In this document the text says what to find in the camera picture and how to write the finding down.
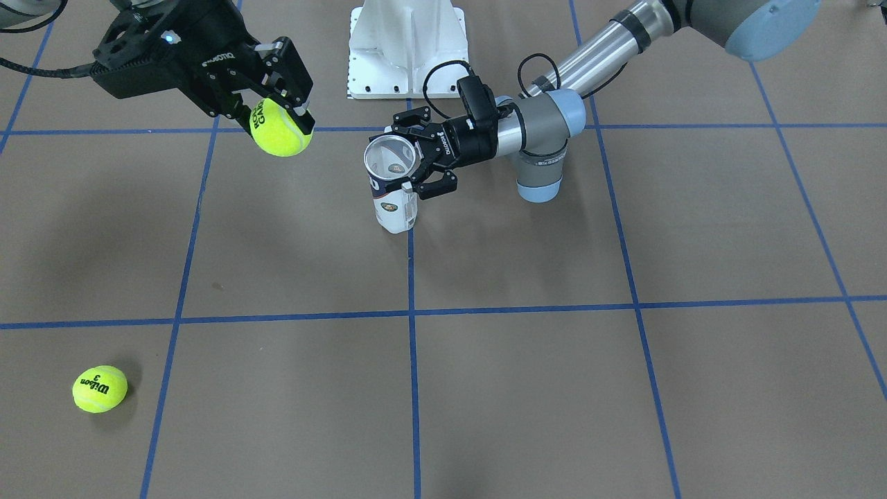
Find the clear tennis ball can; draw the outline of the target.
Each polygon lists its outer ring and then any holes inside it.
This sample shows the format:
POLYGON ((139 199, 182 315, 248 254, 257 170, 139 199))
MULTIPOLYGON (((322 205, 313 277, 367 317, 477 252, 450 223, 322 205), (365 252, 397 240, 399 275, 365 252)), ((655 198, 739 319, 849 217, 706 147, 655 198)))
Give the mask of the clear tennis ball can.
POLYGON ((379 225, 391 234, 412 229, 418 214, 418 196, 410 180, 419 166, 415 147, 396 134, 381 134, 370 140, 364 163, 379 225))

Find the Roland Garros yellow tennis ball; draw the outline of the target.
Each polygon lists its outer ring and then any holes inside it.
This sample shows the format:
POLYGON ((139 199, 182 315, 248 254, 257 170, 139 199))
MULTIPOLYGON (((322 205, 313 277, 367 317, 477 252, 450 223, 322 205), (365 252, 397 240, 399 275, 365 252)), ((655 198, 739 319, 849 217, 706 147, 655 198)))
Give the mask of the Roland Garros yellow tennis ball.
POLYGON ((301 154, 313 140, 313 134, 302 132, 285 108, 269 98, 256 104, 249 114, 248 123, 256 145, 273 156, 301 154))

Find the Wilson yellow tennis ball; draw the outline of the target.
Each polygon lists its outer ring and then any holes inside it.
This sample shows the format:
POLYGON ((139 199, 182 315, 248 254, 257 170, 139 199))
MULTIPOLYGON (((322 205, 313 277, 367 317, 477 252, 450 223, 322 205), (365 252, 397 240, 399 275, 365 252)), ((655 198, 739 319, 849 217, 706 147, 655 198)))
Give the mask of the Wilson yellow tennis ball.
POLYGON ((117 367, 99 365, 76 376, 72 385, 73 402, 90 414, 113 410, 129 392, 129 380, 117 367))

